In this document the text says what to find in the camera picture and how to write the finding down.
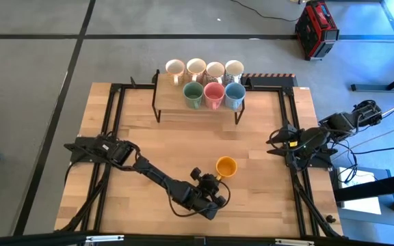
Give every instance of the orange mug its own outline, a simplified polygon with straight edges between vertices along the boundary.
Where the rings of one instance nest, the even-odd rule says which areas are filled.
[[[218,159],[217,164],[215,165],[217,169],[217,180],[221,180],[222,178],[229,178],[235,175],[237,172],[237,162],[229,156],[223,156]]]

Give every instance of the blue mug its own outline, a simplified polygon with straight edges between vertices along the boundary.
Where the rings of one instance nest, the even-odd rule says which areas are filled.
[[[240,83],[230,83],[224,89],[226,107],[236,111],[246,96],[246,89]]]

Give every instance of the gray floor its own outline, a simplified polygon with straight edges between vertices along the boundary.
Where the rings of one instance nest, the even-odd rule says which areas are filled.
[[[88,1],[0,0],[0,33],[78,33]],[[263,33],[291,34],[295,23],[267,20],[227,0],[97,1],[88,33]],[[302,6],[286,1],[250,1],[266,15],[297,18]],[[379,3],[328,4],[341,34],[393,34]],[[10,234],[32,165],[65,76],[75,41],[0,40],[0,236]],[[394,42],[336,43],[323,61],[304,61],[295,40],[86,40],[51,146],[26,233],[50,232],[63,189],[73,141],[92,82],[148,83],[166,61],[200,57],[208,62],[242,61],[246,72],[295,73],[310,87],[318,119],[349,111],[365,99],[383,109],[394,94],[349,91],[352,83],[385,84],[394,80]],[[394,115],[350,139],[351,144],[394,128]],[[394,134],[359,150],[394,146]],[[347,165],[344,157],[337,164]],[[394,175],[394,151],[359,157],[366,167]],[[394,243],[387,225],[343,221],[351,238]]]

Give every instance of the wooden tabletop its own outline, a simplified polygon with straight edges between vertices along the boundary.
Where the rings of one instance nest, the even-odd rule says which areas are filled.
[[[183,95],[183,86],[185,83],[182,83],[178,86],[174,86],[171,84],[173,81],[173,76],[170,74],[159,74],[157,78],[157,89],[156,89],[156,101],[155,107],[157,110],[163,110],[162,113],[165,113],[165,110],[169,112],[173,111],[214,111],[208,108],[202,100],[202,103],[198,109],[190,109],[185,104],[185,97]],[[238,107],[237,111],[241,111],[242,106]],[[215,112],[234,112],[232,109],[229,109],[222,103],[220,107]]]
[[[95,137],[101,131],[109,87],[109,83],[92,84],[80,135]],[[300,126],[317,126],[309,89],[295,87],[294,94]],[[126,90],[118,137],[137,144],[142,154],[167,175],[194,184],[189,176],[193,168],[215,174],[219,157],[233,157],[239,169],[225,180],[232,192],[231,201],[211,221],[200,215],[176,217],[160,186],[141,174],[112,169],[102,232],[299,237],[289,170],[284,158],[265,152],[270,149],[265,144],[269,134],[282,126],[277,93],[247,92],[247,109],[238,125],[232,120],[232,113],[211,111],[162,112],[162,121],[157,123],[151,108],[152,96],[152,90]],[[92,166],[79,163],[71,169],[55,229],[65,226],[84,203]],[[337,219],[331,226],[342,234],[328,172],[308,170],[315,205],[324,217],[332,215]],[[224,188],[220,188],[220,194],[227,196]],[[189,213],[175,203],[173,206],[178,213]],[[96,204],[88,228],[93,227],[95,211]],[[307,232],[311,233],[305,205],[304,217]]]

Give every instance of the white mug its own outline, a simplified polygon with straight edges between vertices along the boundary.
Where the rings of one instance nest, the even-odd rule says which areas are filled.
[[[237,60],[231,60],[226,63],[226,74],[224,77],[225,84],[239,83],[244,72],[244,65]]]
[[[220,62],[213,61],[206,67],[206,82],[218,82],[223,84],[224,66]]]
[[[167,62],[165,69],[168,74],[171,74],[174,78],[172,84],[179,85],[183,80],[183,71],[185,70],[185,64],[179,59],[172,59]]]
[[[206,62],[199,58],[193,58],[186,63],[186,68],[190,82],[202,83],[203,73],[206,69]]]

